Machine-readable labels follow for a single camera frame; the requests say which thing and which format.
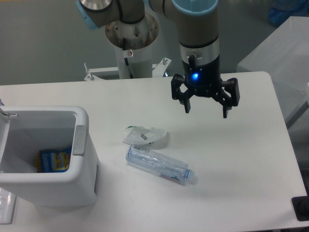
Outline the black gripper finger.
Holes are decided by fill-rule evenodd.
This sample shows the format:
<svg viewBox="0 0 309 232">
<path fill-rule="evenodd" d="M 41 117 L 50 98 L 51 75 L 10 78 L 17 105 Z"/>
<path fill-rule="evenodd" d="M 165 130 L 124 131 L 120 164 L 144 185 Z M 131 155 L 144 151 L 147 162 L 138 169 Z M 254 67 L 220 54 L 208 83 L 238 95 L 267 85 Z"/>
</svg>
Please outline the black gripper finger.
<svg viewBox="0 0 309 232">
<path fill-rule="evenodd" d="M 185 77 L 176 73 L 171 80 L 171 95 L 174 100 L 178 100 L 184 106 L 185 112 L 188 114 L 191 109 L 190 98 L 193 96 L 193 92 L 186 85 L 187 90 L 182 92 L 182 85 L 185 85 Z"/>
<path fill-rule="evenodd" d="M 223 81 L 220 78 L 218 84 L 211 86 L 211 91 L 211 97 L 223 107 L 223 118 L 227 118 L 228 111 L 239 104 L 240 92 L 238 79 L 230 78 Z"/>
</svg>

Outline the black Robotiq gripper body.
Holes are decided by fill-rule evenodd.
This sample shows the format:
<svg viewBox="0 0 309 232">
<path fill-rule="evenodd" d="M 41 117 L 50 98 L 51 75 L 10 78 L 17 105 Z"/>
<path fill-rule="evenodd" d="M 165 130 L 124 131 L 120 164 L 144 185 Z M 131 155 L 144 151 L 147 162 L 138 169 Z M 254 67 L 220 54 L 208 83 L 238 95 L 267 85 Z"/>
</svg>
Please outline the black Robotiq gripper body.
<svg viewBox="0 0 309 232">
<path fill-rule="evenodd" d="M 195 65 L 192 69 L 184 61 L 183 69 L 187 90 L 184 95 L 188 98 L 193 95 L 207 98 L 222 96 L 222 79 L 220 77 L 220 56 L 208 64 Z"/>
</svg>

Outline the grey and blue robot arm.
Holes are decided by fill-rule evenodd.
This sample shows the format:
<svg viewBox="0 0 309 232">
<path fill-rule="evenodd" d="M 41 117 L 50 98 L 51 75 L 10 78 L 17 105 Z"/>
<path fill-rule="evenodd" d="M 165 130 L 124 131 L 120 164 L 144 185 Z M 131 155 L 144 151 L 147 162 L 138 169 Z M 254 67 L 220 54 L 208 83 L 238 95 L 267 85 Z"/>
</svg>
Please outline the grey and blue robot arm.
<svg viewBox="0 0 309 232">
<path fill-rule="evenodd" d="M 116 49 L 122 79 L 152 77 L 150 46 L 159 26 L 145 10 L 173 22 L 180 44 L 183 74 L 171 81 L 171 95 L 186 112 L 192 96 L 212 98 L 223 107 L 223 115 L 239 104 L 236 78 L 220 76 L 218 1 L 216 0 L 78 0 L 76 6 L 90 29 L 105 28 Z"/>
</svg>

